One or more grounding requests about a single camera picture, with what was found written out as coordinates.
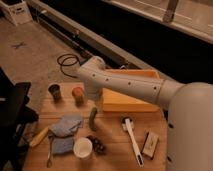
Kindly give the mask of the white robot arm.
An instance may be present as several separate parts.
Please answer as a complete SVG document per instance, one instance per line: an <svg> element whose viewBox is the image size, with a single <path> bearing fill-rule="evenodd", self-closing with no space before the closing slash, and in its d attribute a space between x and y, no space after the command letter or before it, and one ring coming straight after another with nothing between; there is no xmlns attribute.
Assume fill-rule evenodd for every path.
<svg viewBox="0 0 213 171"><path fill-rule="evenodd" d="M103 88L156 104L168 112L167 171L213 171L213 85L116 74L99 56L77 70L88 97Z"/></svg>

